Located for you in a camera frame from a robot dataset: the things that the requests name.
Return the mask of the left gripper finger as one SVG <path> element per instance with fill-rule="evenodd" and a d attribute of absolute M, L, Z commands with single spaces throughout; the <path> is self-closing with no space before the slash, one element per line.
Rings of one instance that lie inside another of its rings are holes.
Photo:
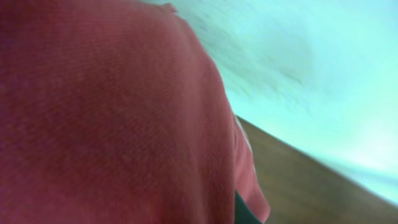
<path fill-rule="evenodd" d="M 234 224 L 263 224 L 264 210 L 256 199 L 246 201 L 238 191 L 234 193 Z"/>

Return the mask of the orange printed t-shirt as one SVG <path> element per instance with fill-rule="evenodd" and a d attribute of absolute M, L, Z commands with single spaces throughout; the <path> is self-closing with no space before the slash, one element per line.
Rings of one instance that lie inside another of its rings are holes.
<path fill-rule="evenodd" d="M 218 70 L 170 4 L 1 2 L 1 222 L 234 223 L 270 207 Z"/>

